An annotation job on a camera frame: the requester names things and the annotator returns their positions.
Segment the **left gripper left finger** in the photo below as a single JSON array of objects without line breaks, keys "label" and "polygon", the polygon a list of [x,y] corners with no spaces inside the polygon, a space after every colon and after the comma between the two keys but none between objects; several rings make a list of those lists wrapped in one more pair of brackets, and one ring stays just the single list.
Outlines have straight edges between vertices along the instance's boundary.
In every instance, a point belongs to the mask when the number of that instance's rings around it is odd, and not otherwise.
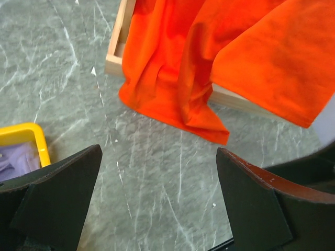
[{"label": "left gripper left finger", "polygon": [[1,182],[1,250],[17,250],[26,238],[52,250],[76,250],[101,161],[100,145],[91,145]]}]

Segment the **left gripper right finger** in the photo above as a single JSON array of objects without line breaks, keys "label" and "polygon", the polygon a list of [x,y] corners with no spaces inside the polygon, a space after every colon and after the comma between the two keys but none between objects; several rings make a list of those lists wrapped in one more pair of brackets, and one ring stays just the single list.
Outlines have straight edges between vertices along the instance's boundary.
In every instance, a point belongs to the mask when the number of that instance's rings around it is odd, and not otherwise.
[{"label": "left gripper right finger", "polygon": [[334,148],[260,168],[219,148],[232,231],[222,250],[334,250]]}]

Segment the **orange t shirt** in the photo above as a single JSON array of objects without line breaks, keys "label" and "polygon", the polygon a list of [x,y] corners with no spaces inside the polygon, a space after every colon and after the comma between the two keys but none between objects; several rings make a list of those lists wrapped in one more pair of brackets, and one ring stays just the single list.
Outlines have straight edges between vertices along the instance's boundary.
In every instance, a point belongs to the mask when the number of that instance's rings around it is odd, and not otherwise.
[{"label": "orange t shirt", "polygon": [[334,1],[137,1],[121,101],[225,145],[212,85],[307,128],[334,94]]}]

